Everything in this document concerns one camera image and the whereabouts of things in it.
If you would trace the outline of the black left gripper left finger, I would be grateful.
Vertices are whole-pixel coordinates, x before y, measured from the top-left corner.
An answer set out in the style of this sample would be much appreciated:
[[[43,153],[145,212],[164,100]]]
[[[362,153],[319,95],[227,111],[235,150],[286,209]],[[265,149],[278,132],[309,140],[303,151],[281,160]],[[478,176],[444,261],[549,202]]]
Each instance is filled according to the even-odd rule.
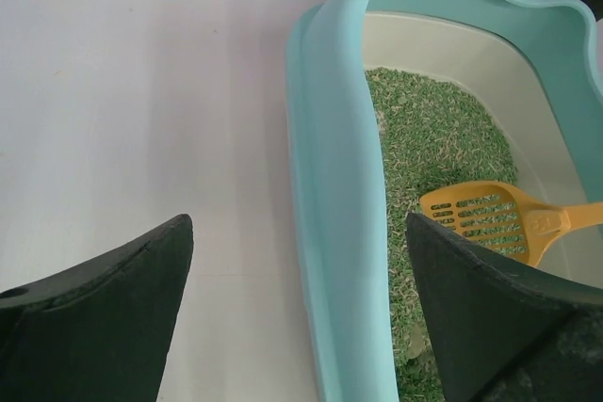
[[[4,401],[155,401],[193,255],[178,215],[1,294]]]

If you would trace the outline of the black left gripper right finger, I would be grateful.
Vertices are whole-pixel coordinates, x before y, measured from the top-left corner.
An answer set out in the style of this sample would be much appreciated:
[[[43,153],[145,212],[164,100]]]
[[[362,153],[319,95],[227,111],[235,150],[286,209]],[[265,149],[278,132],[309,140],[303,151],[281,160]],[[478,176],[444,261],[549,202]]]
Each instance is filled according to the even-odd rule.
[[[602,291],[406,218],[416,288],[448,401],[599,401]]]

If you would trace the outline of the yellow slotted litter scoop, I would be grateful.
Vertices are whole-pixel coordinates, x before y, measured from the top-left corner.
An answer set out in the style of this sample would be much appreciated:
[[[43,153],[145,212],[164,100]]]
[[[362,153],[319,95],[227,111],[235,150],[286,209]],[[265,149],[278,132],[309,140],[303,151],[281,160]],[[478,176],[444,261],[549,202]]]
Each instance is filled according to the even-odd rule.
[[[602,223],[600,202],[554,205],[497,181],[449,185],[419,202],[426,217],[462,238],[532,267],[563,236]]]

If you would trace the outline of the teal plastic litter box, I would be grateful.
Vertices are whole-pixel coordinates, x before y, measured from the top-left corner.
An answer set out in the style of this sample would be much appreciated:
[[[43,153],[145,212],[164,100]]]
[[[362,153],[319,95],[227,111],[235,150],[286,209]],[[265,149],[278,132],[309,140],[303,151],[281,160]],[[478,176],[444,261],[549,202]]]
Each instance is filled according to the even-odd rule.
[[[327,0],[287,44],[298,253],[320,395],[402,401],[389,312],[386,188],[365,71],[469,91],[507,138],[518,185],[552,204],[602,198],[595,17],[579,0]],[[602,291],[602,231],[534,267]]]

